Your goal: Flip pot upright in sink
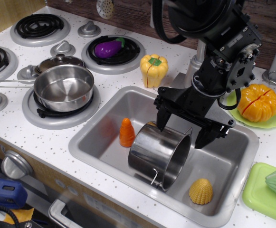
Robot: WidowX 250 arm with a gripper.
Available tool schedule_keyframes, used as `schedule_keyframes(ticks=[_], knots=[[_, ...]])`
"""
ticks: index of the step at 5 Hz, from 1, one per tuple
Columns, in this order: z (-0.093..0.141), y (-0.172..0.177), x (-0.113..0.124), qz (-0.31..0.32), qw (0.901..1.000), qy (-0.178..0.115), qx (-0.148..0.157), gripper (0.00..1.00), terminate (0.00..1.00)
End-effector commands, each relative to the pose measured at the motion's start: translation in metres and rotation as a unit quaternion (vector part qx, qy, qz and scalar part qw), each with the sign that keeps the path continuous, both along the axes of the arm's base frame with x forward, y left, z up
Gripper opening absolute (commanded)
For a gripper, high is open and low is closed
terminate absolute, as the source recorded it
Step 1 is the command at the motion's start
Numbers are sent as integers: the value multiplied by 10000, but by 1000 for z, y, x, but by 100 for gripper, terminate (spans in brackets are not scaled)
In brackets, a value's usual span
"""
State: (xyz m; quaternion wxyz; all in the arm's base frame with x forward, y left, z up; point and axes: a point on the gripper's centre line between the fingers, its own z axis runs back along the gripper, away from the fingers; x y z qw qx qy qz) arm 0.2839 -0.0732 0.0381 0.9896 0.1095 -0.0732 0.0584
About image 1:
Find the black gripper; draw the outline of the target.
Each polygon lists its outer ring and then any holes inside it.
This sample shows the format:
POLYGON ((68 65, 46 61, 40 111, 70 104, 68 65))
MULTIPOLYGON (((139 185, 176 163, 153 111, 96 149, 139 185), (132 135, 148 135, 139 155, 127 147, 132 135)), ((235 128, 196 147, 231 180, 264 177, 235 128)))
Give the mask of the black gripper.
POLYGON ((218 106, 216 97, 205 96, 192 86, 185 89, 159 87, 154 105, 161 132, 172 114, 201 127, 195 149, 202 149, 217 138, 225 138, 228 130, 236 125, 236 121, 218 106))

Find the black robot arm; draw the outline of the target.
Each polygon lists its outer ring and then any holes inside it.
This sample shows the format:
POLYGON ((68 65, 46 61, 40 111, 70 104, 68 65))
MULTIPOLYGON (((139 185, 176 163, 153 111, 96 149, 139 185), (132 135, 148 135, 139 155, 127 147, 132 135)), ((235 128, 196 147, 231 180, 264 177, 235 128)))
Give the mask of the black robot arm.
POLYGON ((241 88, 254 80, 252 72, 259 55, 261 37, 250 17, 242 12, 241 0, 169 0, 169 20, 178 33, 169 38, 162 22, 162 0, 152 2, 154 28, 167 43, 178 44, 197 38, 206 45, 205 58, 193 74, 191 85, 183 89, 160 87, 154 101, 157 127, 163 130, 172 114, 200 127, 195 148, 201 149, 225 137, 235 121, 220 98, 234 91, 241 99, 241 88))

